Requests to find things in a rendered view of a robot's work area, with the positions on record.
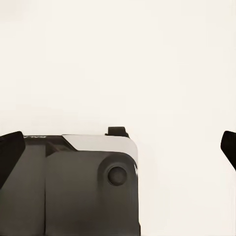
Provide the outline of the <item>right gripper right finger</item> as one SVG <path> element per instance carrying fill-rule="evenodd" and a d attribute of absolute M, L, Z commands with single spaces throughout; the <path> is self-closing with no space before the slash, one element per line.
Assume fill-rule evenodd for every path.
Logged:
<path fill-rule="evenodd" d="M 220 147 L 236 170 L 236 133 L 225 131 Z"/>

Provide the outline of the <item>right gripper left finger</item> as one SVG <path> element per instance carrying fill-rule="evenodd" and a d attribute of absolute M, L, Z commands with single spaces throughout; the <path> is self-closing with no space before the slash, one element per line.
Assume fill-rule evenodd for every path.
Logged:
<path fill-rule="evenodd" d="M 0 189 L 26 149 L 22 131 L 0 136 Z"/>

